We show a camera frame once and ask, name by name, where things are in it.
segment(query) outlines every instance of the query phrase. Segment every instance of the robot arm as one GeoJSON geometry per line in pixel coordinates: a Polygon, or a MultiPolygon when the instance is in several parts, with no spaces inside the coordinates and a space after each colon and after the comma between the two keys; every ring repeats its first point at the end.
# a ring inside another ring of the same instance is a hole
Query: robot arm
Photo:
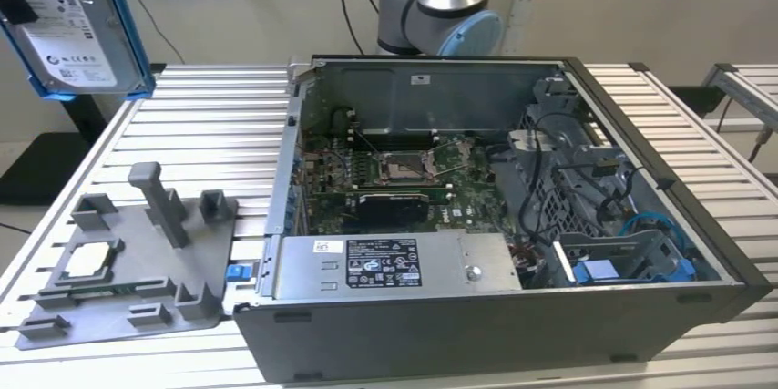
{"type": "Polygon", "coordinates": [[[378,46],[387,55],[490,55],[502,20],[489,0],[379,0],[378,46]]]}

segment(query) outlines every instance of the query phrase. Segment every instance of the screw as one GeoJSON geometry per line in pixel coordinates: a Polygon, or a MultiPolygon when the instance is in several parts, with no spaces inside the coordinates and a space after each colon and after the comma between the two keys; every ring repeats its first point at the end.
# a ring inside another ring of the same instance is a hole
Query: screw
{"type": "Polygon", "coordinates": [[[482,268],[478,266],[466,266],[465,274],[471,282],[478,282],[482,279],[482,268]]]}

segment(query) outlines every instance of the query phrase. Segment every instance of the motherboard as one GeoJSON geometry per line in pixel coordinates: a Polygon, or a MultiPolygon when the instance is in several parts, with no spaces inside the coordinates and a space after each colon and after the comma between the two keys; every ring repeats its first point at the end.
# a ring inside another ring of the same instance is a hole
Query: motherboard
{"type": "Polygon", "coordinates": [[[314,139],[305,153],[309,233],[513,234],[487,148],[475,136],[434,133],[314,139]]]}

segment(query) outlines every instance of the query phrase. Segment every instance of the blue latch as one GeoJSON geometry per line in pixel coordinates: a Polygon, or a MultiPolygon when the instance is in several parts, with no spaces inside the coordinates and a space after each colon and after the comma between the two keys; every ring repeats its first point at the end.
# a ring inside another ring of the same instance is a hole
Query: blue latch
{"type": "Polygon", "coordinates": [[[227,281],[247,282],[253,278],[251,264],[231,264],[227,266],[227,281]]]}

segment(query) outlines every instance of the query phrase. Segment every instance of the aluminum slat table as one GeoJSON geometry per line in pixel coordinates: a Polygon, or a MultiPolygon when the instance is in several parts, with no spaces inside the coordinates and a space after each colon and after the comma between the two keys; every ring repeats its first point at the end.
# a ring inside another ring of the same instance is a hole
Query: aluminum slat table
{"type": "Polygon", "coordinates": [[[704,86],[721,88],[761,124],[778,130],[778,65],[717,64],[704,86]]]}
{"type": "MultiPolygon", "coordinates": [[[[589,65],[649,142],[702,199],[744,252],[778,285],[778,193],[774,186],[684,106],[650,72],[589,65]]],[[[83,193],[127,205],[142,200],[130,166],[158,160],[183,197],[223,189],[239,198],[233,261],[263,252],[287,94],[286,67],[169,67],[153,99],[129,102],[0,277],[0,387],[246,387],[265,385],[235,323],[210,330],[20,352],[12,330],[30,314],[75,225],[83,193]]],[[[253,294],[231,283],[231,302],[253,294]]],[[[512,374],[347,384],[353,388],[778,387],[778,292],[726,324],[692,330],[649,363],[512,374]]]]}

